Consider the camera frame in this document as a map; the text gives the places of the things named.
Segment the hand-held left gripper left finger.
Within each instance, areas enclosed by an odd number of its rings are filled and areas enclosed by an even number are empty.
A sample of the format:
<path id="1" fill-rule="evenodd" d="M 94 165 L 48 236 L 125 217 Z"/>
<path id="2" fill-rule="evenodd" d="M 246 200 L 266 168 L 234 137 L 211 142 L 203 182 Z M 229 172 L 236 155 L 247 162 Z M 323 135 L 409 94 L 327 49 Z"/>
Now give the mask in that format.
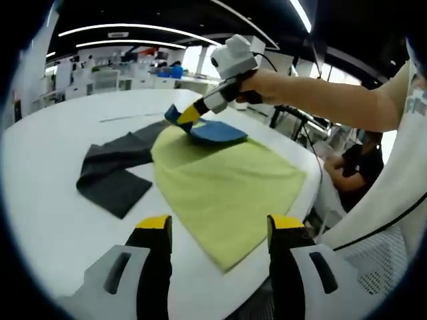
<path id="1" fill-rule="evenodd" d="M 84 272 L 83 285 L 58 302 L 73 319 L 168 319 L 172 218 L 148 217 L 124 245 Z"/>

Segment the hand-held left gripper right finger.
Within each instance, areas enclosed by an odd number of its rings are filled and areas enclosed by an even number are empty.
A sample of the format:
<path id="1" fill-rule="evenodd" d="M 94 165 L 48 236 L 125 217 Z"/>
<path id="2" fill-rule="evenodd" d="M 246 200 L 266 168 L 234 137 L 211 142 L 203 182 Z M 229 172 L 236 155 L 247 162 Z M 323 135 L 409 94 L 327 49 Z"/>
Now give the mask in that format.
<path id="1" fill-rule="evenodd" d="M 367 294 L 358 272 L 332 249 L 317 245 L 294 217 L 268 215 L 274 319 L 362 319 Z"/>

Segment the person's right hand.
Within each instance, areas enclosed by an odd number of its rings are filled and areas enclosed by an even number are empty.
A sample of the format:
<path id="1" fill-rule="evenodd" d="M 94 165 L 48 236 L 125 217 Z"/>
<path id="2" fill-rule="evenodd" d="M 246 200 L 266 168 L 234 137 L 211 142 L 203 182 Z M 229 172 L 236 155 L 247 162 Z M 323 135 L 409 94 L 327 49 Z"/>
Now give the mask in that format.
<path id="1" fill-rule="evenodd" d="M 268 69 L 258 69 L 251 77 L 244 80 L 240 87 L 240 95 L 236 98 L 238 103 L 248 102 L 244 97 L 247 91 L 255 91 L 268 105 L 281 105 L 286 103 L 282 89 L 287 77 Z"/>

